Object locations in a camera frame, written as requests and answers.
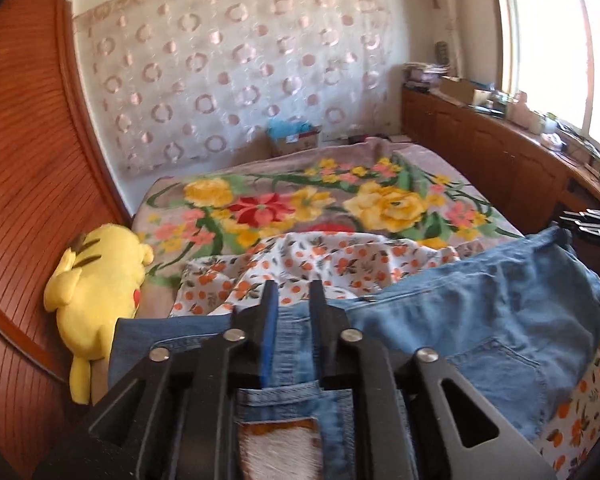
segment cardboard box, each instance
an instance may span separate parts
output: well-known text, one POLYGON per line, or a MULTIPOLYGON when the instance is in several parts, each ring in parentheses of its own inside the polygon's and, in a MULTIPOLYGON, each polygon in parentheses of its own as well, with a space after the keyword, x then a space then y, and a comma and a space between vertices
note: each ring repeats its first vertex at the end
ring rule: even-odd
POLYGON ((281 139, 271 139, 269 137, 273 156, 289 155, 291 153, 317 148, 319 135, 320 128, 316 127, 309 132, 282 137, 281 139))
POLYGON ((481 89, 468 79, 457 77, 440 78, 440 91, 461 103, 473 106, 479 106, 491 95, 490 91, 481 89))

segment bolt head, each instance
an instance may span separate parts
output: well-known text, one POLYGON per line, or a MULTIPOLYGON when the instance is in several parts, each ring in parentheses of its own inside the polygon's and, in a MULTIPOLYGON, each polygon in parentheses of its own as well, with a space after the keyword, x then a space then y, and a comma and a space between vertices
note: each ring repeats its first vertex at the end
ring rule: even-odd
POLYGON ((156 363, 166 361, 169 358, 169 350, 164 346, 158 346, 149 352, 149 359, 156 363))
POLYGON ((433 348, 421 348, 416 352, 416 357, 423 363, 433 363, 440 358, 433 348))
POLYGON ((362 332, 360 330, 356 330, 355 328, 347 328, 340 332, 340 338, 347 343, 355 343, 362 339, 362 332))
POLYGON ((240 330, 239 328, 230 328, 229 330, 224 332, 224 334, 222 334, 222 337, 224 337, 227 341, 235 343, 237 341, 242 341, 247 337, 247 335, 244 333, 243 330, 240 330))

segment yellow plush toy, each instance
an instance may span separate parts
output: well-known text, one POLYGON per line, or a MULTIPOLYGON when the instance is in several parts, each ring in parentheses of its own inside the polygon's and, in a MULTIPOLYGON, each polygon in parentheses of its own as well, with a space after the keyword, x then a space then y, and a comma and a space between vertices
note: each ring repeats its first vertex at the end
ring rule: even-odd
POLYGON ((152 248, 120 225, 91 231, 74 252, 67 249, 45 287, 48 312, 64 344, 74 354, 69 387, 74 402, 87 404, 91 391, 90 361, 109 360, 116 321, 135 316, 144 266, 154 259, 152 248))

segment lace curtain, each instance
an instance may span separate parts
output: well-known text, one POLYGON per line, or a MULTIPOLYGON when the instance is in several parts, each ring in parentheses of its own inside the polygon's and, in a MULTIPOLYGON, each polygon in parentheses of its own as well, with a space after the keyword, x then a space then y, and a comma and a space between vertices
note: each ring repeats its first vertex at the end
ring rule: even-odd
POLYGON ((91 118, 131 173, 239 150, 270 118, 372 130, 384 0, 111 0, 75 18, 91 118))

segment blue denim jeans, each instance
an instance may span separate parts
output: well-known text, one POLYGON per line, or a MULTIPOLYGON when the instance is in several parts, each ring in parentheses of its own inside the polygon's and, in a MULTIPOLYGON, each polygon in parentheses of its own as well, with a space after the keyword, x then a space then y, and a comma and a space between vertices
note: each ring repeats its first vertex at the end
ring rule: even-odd
MULTIPOLYGON (((569 398, 600 342, 600 279, 569 241, 568 232, 549 228, 405 278, 375 294, 374 302, 329 303, 389 349, 435 348, 531 440, 569 398)), ((120 319, 109 386, 152 348, 196 348, 229 326, 229 316, 120 319)), ((281 308, 272 387, 241 390, 236 417, 316 417, 325 477, 352 479, 350 393, 324 392, 315 378, 308 303, 281 308)))

